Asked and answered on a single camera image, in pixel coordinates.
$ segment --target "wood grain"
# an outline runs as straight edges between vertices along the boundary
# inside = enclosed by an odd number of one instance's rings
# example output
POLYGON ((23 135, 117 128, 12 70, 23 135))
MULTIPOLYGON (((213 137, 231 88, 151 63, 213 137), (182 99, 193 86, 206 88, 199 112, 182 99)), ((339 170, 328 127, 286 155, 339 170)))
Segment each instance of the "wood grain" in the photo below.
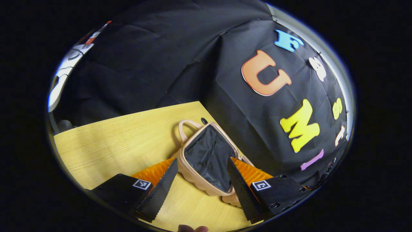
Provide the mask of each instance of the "wood grain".
MULTIPOLYGON (((181 147, 179 121, 201 124, 202 117, 215 122, 200 102, 191 102, 84 125, 54 139, 71 175, 93 189, 118 173, 132 175, 170 158, 181 147)), ((185 125, 183 130, 189 137, 196 128, 185 125)), ((207 195, 179 173, 156 219, 148 224, 170 231, 177 231, 179 224, 204 225, 211 232, 251 226, 241 208, 207 195)))

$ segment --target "black cloth backdrop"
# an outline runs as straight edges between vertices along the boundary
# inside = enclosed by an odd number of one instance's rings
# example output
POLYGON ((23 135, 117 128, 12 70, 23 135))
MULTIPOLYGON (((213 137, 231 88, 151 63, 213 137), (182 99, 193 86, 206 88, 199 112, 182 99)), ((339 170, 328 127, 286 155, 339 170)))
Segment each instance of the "black cloth backdrop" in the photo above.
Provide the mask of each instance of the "black cloth backdrop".
POLYGON ((56 118, 75 126, 140 111, 200 101, 239 149, 258 168, 290 175, 314 185, 328 163, 340 159, 346 140, 335 147, 346 107, 335 76, 322 57, 299 35, 272 21, 261 1, 149 1, 111 19, 70 75, 56 118), (289 52, 274 45, 276 29, 300 38, 304 46, 289 52), (275 62, 258 74, 263 84, 284 70, 292 80, 272 96, 261 96, 244 81, 242 65, 267 53, 275 62), (321 82, 308 59, 326 69, 321 82), (332 106, 343 111, 335 120, 332 106), (280 126, 307 99, 313 108, 308 124, 319 136, 295 153, 280 126), (301 171, 321 149, 322 159, 301 171))

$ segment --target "yellow letter m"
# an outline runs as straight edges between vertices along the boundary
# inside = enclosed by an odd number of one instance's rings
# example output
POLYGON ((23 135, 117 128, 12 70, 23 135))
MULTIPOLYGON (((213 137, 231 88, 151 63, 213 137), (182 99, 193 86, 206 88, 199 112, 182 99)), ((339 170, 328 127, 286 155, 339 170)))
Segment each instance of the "yellow letter m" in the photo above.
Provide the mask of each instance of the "yellow letter m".
POLYGON ((312 115, 312 111, 312 106, 310 105, 309 101, 303 99, 303 106, 298 111, 296 111, 296 113, 294 113, 288 119, 282 118, 280 121, 280 124, 285 132, 289 132, 292 126, 296 124, 289 135, 289 138, 300 136, 299 138, 292 140, 292 148, 296 153, 298 153, 300 149, 311 139, 313 139, 315 136, 318 136, 321 131, 319 129, 319 124, 317 123, 307 125, 312 115))

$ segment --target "wooden table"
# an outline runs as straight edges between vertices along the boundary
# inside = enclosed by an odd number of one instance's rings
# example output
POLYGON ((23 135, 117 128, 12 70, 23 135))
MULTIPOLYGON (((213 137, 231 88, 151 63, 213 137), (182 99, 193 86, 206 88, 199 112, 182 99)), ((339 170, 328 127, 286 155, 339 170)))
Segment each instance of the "wooden table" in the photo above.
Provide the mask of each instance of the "wooden table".
MULTIPOLYGON (((132 175, 170 158, 181 146, 179 121, 201 124, 202 117, 215 121, 200 102, 191 102, 84 125, 54 139, 71 175, 82 187, 93 189, 118 173, 132 175)), ((184 126, 188 136, 195 131, 195 127, 184 126)), ((179 224, 204 225, 210 232, 251 226, 241 208, 207 195, 180 173, 156 219, 148 224, 170 231, 177 231, 179 224)))

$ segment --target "orange soft gripper pad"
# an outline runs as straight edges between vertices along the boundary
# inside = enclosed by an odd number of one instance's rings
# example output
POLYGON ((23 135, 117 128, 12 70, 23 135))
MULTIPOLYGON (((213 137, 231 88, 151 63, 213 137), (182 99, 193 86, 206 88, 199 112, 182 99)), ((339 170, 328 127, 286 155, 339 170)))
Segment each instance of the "orange soft gripper pad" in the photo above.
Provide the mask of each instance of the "orange soft gripper pad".
POLYGON ((242 162, 233 157, 230 158, 233 160, 233 163, 235 164, 235 166, 237 167, 237 169, 239 170, 240 174, 242 175, 243 179, 246 181, 249 187, 253 182, 267 180, 273 177, 264 171, 261 171, 251 165, 248 165, 245 162, 242 162))
POLYGON ((175 158, 170 158, 160 163, 157 163, 153 166, 143 169, 138 173, 135 173, 134 175, 132 175, 132 177, 140 180, 150 181, 153 187, 155 187, 159 183, 160 179, 163 177, 164 173, 169 168, 170 164, 174 159, 175 158))

